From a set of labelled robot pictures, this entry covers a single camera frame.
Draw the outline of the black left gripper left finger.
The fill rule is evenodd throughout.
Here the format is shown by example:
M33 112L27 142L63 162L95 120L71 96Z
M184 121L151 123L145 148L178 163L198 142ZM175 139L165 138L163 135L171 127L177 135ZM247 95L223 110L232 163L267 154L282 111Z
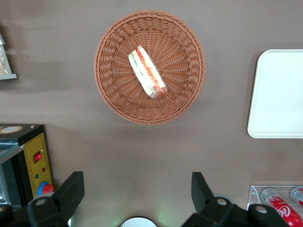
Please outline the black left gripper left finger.
M2 227L67 227L85 195L82 171L73 172L55 191L41 194L14 211L0 206Z

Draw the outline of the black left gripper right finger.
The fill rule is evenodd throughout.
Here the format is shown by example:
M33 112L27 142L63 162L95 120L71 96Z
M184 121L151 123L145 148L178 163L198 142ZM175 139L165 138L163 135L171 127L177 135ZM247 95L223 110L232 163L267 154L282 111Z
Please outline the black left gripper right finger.
M193 172L191 198L196 209L184 227L286 227L288 224L270 206L253 204L244 210L227 198L215 197L201 172Z

